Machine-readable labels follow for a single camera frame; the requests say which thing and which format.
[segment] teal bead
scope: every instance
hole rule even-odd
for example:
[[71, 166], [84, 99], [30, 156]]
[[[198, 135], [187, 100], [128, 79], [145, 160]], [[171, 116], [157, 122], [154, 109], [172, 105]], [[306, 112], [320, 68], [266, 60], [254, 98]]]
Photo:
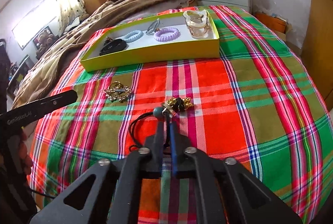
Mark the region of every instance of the teal bead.
[[153, 116], [155, 118], [158, 118], [158, 119], [163, 119], [164, 118], [164, 115], [162, 113], [163, 110], [164, 110], [163, 107], [156, 107], [156, 108], [154, 108], [154, 110], [153, 110]]

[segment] window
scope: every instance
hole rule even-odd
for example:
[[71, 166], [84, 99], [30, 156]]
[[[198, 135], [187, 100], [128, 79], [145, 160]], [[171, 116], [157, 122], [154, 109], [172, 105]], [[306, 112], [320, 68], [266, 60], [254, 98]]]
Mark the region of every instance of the window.
[[43, 0], [32, 9], [13, 29], [13, 34], [23, 49], [34, 36], [58, 15], [56, 0]]

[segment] orange box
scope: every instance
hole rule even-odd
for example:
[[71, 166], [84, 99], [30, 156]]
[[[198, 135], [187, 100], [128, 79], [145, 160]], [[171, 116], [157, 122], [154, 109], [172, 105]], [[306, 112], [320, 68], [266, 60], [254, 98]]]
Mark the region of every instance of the orange box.
[[279, 18], [276, 17], [272, 17], [269, 16], [267, 14], [264, 13], [256, 13], [254, 15], [261, 23], [263, 23], [264, 25], [266, 25], [267, 27], [269, 27], [272, 30], [277, 30], [281, 33], [285, 33], [286, 31], [286, 26], [287, 26], [287, 22], [283, 21]]

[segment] brown blanket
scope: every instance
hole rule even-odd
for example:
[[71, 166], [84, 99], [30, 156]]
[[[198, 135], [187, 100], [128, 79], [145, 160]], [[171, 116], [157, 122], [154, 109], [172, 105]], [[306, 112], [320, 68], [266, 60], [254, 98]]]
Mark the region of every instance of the brown blanket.
[[13, 108], [45, 97], [61, 77], [67, 56], [81, 50], [90, 37], [103, 28], [115, 26], [125, 18], [168, 0], [108, 0], [76, 29], [61, 37], [21, 82]]

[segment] black hair tie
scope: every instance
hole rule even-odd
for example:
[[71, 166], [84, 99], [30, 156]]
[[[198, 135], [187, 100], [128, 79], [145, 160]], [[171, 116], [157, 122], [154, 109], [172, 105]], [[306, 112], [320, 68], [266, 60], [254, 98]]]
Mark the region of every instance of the black hair tie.
[[126, 48], [127, 44], [123, 39], [115, 39], [108, 43], [104, 43], [104, 47], [101, 49], [99, 55], [107, 55], [115, 52], [122, 51]]
[[175, 112], [184, 112], [185, 111], [185, 105], [184, 105], [184, 101], [182, 100], [182, 98], [178, 97], [176, 100], [176, 104], [172, 107], [172, 109]]

